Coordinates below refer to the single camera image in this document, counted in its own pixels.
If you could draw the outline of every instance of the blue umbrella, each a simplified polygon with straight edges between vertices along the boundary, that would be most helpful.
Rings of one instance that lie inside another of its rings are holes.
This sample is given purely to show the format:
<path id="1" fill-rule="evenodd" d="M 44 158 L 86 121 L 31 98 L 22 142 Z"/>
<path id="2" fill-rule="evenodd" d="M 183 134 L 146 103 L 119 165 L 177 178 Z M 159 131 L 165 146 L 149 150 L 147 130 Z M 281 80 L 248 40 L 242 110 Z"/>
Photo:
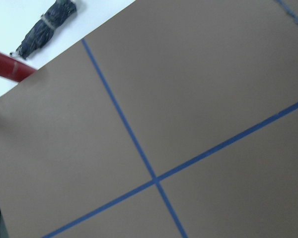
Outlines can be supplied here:
<path id="1" fill-rule="evenodd" d="M 15 53 L 26 59 L 33 51 L 42 48 L 53 36 L 56 28 L 76 12 L 76 6 L 70 0 L 56 0 L 56 2 L 41 16 L 41 19 L 26 34 Z"/>

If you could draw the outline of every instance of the blue tape line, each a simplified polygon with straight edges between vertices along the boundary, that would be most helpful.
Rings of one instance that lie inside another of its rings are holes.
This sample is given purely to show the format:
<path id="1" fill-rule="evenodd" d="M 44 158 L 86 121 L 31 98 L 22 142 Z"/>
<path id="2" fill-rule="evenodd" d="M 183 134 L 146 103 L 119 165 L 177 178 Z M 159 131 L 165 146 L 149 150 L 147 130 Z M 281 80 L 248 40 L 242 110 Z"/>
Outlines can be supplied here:
<path id="1" fill-rule="evenodd" d="M 54 236 L 58 235 L 59 233 L 62 233 L 64 231 L 66 231 L 67 229 L 72 228 L 73 226 L 76 226 L 77 224 L 79 224 L 79 223 L 81 223 L 81 222 L 83 222 L 83 221 L 85 221 L 85 220 L 87 220 L 87 219 L 89 219 L 89 218 L 97 215 L 98 213 L 103 212 L 104 210 L 106 210 L 106 209 L 108 209 L 108 208 L 116 205 L 117 203 L 120 203 L 120 202 L 126 200 L 127 198 L 129 198 L 129 197 L 131 197 L 131 196 L 133 196 L 133 195 L 141 192 L 142 190 L 144 190 L 144 189 L 146 189 L 146 188 L 148 188 L 148 187 L 150 187 L 152 185 L 154 185 L 154 181 L 153 180 L 151 180 L 149 182 L 146 182 L 145 184 L 143 184 L 143 185 L 141 185 L 141 186 L 139 186 L 139 187 L 131 190 L 130 192 L 127 192 L 124 195 L 122 195 L 122 196 L 120 196 L 120 197 L 118 197 L 118 198 L 116 198 L 116 199 L 114 199 L 114 200 L 106 203 L 105 205 L 103 205 L 103 206 L 95 209 L 94 211 L 91 211 L 91 212 L 87 213 L 86 215 L 84 215 L 84 216 L 82 216 L 82 217 L 80 217 L 80 218 L 78 218 L 78 219 L 76 219 L 76 220 L 74 220 L 74 221 L 66 224 L 65 226 L 63 226 L 63 227 L 61 227 L 61 228 L 59 228 L 59 229 L 57 229 L 57 230 L 49 233 L 48 235 L 43 236 L 42 238 L 51 238 L 51 237 L 54 237 Z"/>
<path id="2" fill-rule="evenodd" d="M 150 173 L 150 175 L 152 177 L 152 180 L 156 184 L 157 189 L 158 189 L 160 195 L 162 196 L 163 201 L 164 201 L 165 205 L 167 206 L 167 208 L 168 208 L 168 210 L 169 210 L 169 212 L 170 212 L 170 214 L 171 214 L 171 216 L 172 216 L 172 218 L 173 218 L 173 220 L 174 220 L 174 222 L 175 222 L 178 230 L 180 231 L 180 233 L 181 233 L 181 235 L 182 235 L 183 238 L 187 238 L 187 235 L 186 235 L 186 233 L 184 231 L 184 228 L 183 228 L 183 226 L 182 226 L 182 224 L 181 224 L 178 216 L 176 215 L 173 207 L 171 206 L 171 203 L 170 203 L 169 199 L 167 198 L 167 196 L 166 196 L 166 194 L 165 194 L 165 192 L 164 192 L 161 184 L 159 183 L 159 180 L 157 179 L 157 177 L 156 177 L 156 175 L 155 175 L 155 173 L 153 171 L 153 168 L 152 168 L 151 164 L 149 163 L 149 160 L 147 159 L 147 157 L 146 157 L 143 149 L 141 148 L 141 146 L 140 146 L 140 144 L 139 144 L 139 142 L 138 142 L 138 140 L 137 140 L 134 132 L 132 131 L 132 129 L 131 129 L 131 127 L 130 127 L 130 125 L 129 125 L 129 123 L 128 123 L 125 115 L 124 115 L 124 113 L 123 113 L 123 111 L 121 110 L 121 108 L 120 108 L 120 106 L 119 106 L 119 104 L 118 104 L 118 102 L 117 102 L 117 100 L 116 100 L 113 92 L 111 91 L 111 89 L 109 87 L 109 84 L 107 83 L 107 81 L 106 81 L 106 79 L 105 79 L 102 71 L 100 70 L 100 68 L 99 68 L 99 66 L 98 66 L 98 64 L 96 62 L 96 59 L 94 58 L 94 55 L 92 54 L 92 52 L 91 52 L 91 50 L 90 50 L 90 48 L 89 48 L 86 40 L 85 39 L 82 39 L 82 43 L 83 43 L 83 45 L 84 45 L 84 47 L 86 49 L 86 52 L 87 52 L 90 60 L 92 61 L 93 65 L 94 65 L 94 67 L 95 67 L 95 69 L 96 69 L 96 71 L 97 71 L 97 73 L 98 73 L 98 75 L 99 75 L 99 77 L 100 77 L 103 85 L 105 86 L 105 89 L 106 89 L 107 93 L 109 94 L 109 96 L 110 96 L 110 98 L 111 98 L 111 100 L 112 100 L 112 102 L 113 102 L 113 104 L 114 104 L 114 106 L 115 106 L 115 108 L 116 108 L 116 110 L 117 110 L 117 112 L 118 112 L 118 114 L 119 114 L 119 116 L 120 116 L 123 124 L 125 125 L 125 127 L 126 127 L 128 133 L 129 133 L 129 135 L 130 135 L 130 137 L 131 137 L 131 139 L 132 139 L 132 141 L 133 141 L 136 149 L 138 150 L 138 152 L 139 152 L 139 154 L 140 154 L 140 156 L 141 156 L 141 158 L 142 158 L 142 160 L 143 160 L 146 168 L 148 169 L 148 171 L 149 171 L 149 173 Z"/>
<path id="3" fill-rule="evenodd" d="M 168 210 L 169 210 L 171 216 L 173 217 L 173 220 L 174 220 L 174 222 L 175 222 L 175 224 L 176 224 L 178 230 L 180 231 L 182 237 L 183 237 L 183 238 L 187 238 L 188 236 L 187 236 L 187 234 L 185 233 L 185 230 L 183 229 L 183 226 L 182 226 L 180 220 L 178 219 L 178 216 L 176 215 L 176 213 L 175 213 L 175 211 L 174 211 L 174 209 L 173 209 L 173 207 L 172 207 L 172 205 L 171 205 L 171 203 L 170 203 L 170 201 L 169 201 L 167 195 L 165 194 L 165 192 L 164 192 L 164 190 L 163 190 L 161 184 L 160 184 L 159 182 L 157 182 L 157 183 L 156 183 L 156 186 L 157 186 L 158 191 L 159 191 L 159 193 L 160 193 L 160 195 L 161 195 L 161 197 L 162 197 L 162 199 L 163 199 L 165 205 L 167 206 L 167 208 L 168 208 Z"/>
<path id="4" fill-rule="evenodd" d="M 97 62 L 96 62 L 96 60 L 94 58 L 94 55 L 92 54 L 92 52 L 91 52 L 91 50 L 90 50 L 90 48 L 89 48 L 86 40 L 85 39 L 82 39 L 82 43 L 83 43 L 83 45 L 84 45 L 84 47 L 86 49 L 86 52 L 87 52 L 90 60 L 92 61 L 93 65 L 94 65 L 94 67 L 95 67 L 95 69 L 96 69 L 96 71 L 97 71 L 97 73 L 98 73 L 98 75 L 99 75 L 99 77 L 100 77 L 100 79 L 102 81 L 102 83 L 104 84 L 104 87 L 105 87 L 107 93 L 109 94 L 109 97 L 112 100 L 112 102 L 113 102 L 113 104 L 114 104 L 114 106 L 115 106 L 115 108 L 116 108 L 116 110 L 117 110 L 117 112 L 118 112 L 121 120 L 123 121 L 123 124 L 125 125 L 126 130 L 128 131 L 128 133 L 129 133 L 129 135 L 130 135 L 130 137 L 131 137 L 134 145 L 136 146 L 136 149 L 138 150 L 138 152 L 139 152 L 142 160 L 144 161 L 144 163 L 145 163 L 145 165 L 146 165 L 146 167 L 147 167 L 147 169 L 148 169 L 151 177 L 152 178 L 156 178 L 156 175 L 155 175 L 155 173 L 154 173 L 154 171 L 153 171 L 153 169 L 152 169 L 152 167 L 151 167 L 148 159 L 146 158 L 146 155 L 145 155 L 144 151 L 142 150 L 142 148 L 141 148 L 138 140 L 136 139 L 136 136 L 135 136 L 134 132 L 132 131 L 129 123 L 127 122 L 127 119 L 126 119 L 123 111 L 121 110 L 121 108 L 120 108 L 120 106 L 119 106 L 119 104 L 118 104 L 118 102 L 117 102 L 117 100 L 116 100 L 113 92 L 111 91 L 111 89 L 110 89 L 110 87 L 109 87 L 109 85 L 108 85 L 108 83 L 107 83 L 107 81 L 106 81 L 106 79 L 105 79 L 102 71 L 100 70 L 100 68 L 99 68 L 99 66 L 98 66 L 98 64 L 97 64 Z"/>
<path id="5" fill-rule="evenodd" d="M 294 22 L 298 25 L 298 16 L 291 10 L 291 8 L 284 3 L 283 0 L 275 0 L 284 9 L 284 11 L 293 18 Z"/>
<path id="6" fill-rule="evenodd" d="M 193 165 L 194 163 L 196 163 L 196 162 L 198 162 L 198 161 L 200 161 L 200 160 L 214 154 L 215 152 L 217 152 L 219 150 L 222 150 L 223 148 L 229 146 L 230 144 L 232 144 L 234 142 L 237 142 L 238 140 L 248 136 L 249 134 L 251 134 L 251 133 L 253 133 L 253 132 L 255 132 L 255 131 L 257 131 L 257 130 L 265 127 L 265 126 L 267 126 L 268 124 L 278 120 L 279 118 L 284 117 L 285 115 L 293 112 L 296 109 L 298 109 L 298 102 L 291 105 L 290 107 L 282 110 L 281 112 L 267 118 L 266 120 L 252 126 L 251 128 L 241 132 L 240 134 L 237 134 L 236 136 L 234 136 L 234 137 L 222 142 L 221 144 L 207 150 L 206 152 L 194 157 L 193 159 L 191 159 L 191 160 L 189 160 L 189 161 L 187 161 L 187 162 L 185 162 L 185 163 L 183 163 L 183 164 L 169 170 L 168 172 L 165 172 L 164 174 L 158 176 L 158 180 L 161 181 L 161 180 L 163 180 L 163 179 L 165 179 L 165 178 L 167 178 L 167 177 L 169 177 L 169 176 L 171 176 L 171 175 L 185 169 L 186 167 Z"/>

